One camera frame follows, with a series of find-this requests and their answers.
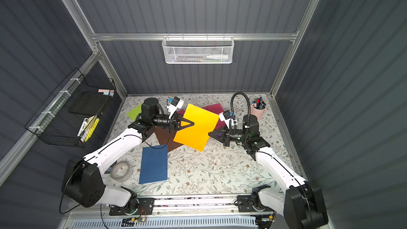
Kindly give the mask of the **orange paper sheet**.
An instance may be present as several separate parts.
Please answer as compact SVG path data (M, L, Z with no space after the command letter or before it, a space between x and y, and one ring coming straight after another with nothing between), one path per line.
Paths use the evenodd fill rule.
M209 140L208 133L213 131L218 123L218 114L188 104L183 118L192 121L194 125L178 130L173 140L202 152Z

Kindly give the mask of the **lime green paper sheet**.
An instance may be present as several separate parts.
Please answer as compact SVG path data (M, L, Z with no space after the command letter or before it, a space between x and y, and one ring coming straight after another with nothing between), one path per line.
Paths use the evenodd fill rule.
M135 108L131 109L129 112L126 113L126 115L132 120L135 121L137 116L142 112L141 109L142 105L139 104Z

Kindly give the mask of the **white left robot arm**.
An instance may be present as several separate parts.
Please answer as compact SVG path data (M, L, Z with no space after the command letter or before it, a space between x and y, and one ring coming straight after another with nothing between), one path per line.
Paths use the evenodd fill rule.
M125 153L145 142L157 127L169 132L192 127L194 122L176 113L183 105L184 101L176 96L169 100L168 112L164 113L158 99L145 99L141 113L122 134L98 150L68 161L61 187L62 195L85 208L110 205L123 207L129 214L136 212L136 193L124 187L105 185L102 175Z

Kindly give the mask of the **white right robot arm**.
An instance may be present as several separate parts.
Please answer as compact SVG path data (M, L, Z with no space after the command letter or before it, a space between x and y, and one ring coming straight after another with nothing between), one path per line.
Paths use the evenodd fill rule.
M234 102L231 101L231 109L219 115L226 125L209 132L208 135L225 147L230 146L232 142L242 146L247 155L262 165L281 188L282 194L275 194L267 184L253 188L253 208L258 211L270 208L281 214L291 229L318 229L327 225L329 218L322 189L298 175L278 157L271 145L260 135L259 122L251 113L253 106L248 96L243 92L236 92L231 99L234 100L238 95L245 98L248 107L242 128L237 128Z

